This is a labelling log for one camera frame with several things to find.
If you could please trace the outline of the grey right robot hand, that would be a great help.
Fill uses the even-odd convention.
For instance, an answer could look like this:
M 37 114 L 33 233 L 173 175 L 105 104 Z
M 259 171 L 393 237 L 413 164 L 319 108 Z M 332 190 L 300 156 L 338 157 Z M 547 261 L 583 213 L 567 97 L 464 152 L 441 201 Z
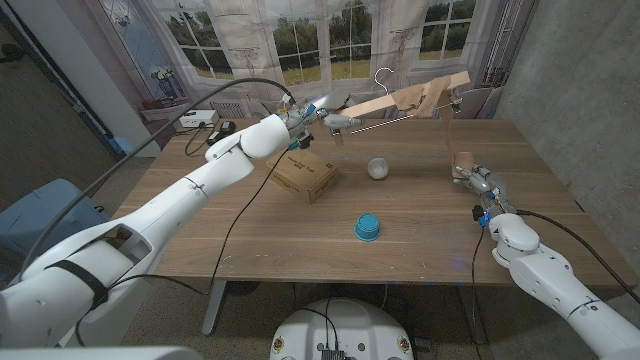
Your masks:
M 482 165 L 474 164 L 470 168 L 455 165 L 453 174 L 455 184 L 464 186 L 478 195 L 491 193 L 493 196 L 502 196 L 507 194 L 502 179 Z

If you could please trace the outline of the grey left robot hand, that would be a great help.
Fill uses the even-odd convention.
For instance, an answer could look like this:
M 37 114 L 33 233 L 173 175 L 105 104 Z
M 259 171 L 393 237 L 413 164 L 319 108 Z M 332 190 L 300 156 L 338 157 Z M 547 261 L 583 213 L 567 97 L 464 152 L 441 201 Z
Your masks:
M 352 116 L 339 115 L 342 109 L 357 105 L 358 102 L 345 91 L 333 91 L 307 104 L 304 114 L 311 122 L 321 122 L 332 130 L 349 129 L 364 125 L 364 121 Z

